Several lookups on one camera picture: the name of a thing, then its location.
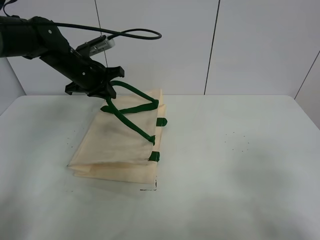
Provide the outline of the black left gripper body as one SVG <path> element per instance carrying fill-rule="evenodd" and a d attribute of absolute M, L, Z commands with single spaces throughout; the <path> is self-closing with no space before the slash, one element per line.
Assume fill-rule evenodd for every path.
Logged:
<path fill-rule="evenodd" d="M 111 82 L 115 78 L 125 76 L 122 67 L 105 67 L 73 49 L 67 53 L 49 51 L 39 59 L 72 81 L 65 86 L 65 93 L 68 95 L 87 94 L 103 82 Z"/>

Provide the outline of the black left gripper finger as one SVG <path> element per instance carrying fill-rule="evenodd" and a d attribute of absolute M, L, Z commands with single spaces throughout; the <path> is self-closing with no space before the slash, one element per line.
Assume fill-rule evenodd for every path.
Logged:
<path fill-rule="evenodd" d="M 86 95 L 88 97 L 101 98 L 105 100 L 107 98 L 116 99 L 116 91 L 109 81 L 102 82 L 98 87 L 90 90 Z"/>

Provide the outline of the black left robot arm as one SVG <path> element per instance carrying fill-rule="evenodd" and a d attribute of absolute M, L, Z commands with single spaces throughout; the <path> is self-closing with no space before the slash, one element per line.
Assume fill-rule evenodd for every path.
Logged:
<path fill-rule="evenodd" d="M 104 67 L 91 56 L 108 48 L 105 35 L 73 49 L 51 20 L 43 17 L 0 18 L 0 56 L 40 59 L 71 80 L 65 92 L 85 93 L 89 97 L 117 97 L 111 81 L 124 77 L 122 67 Z"/>

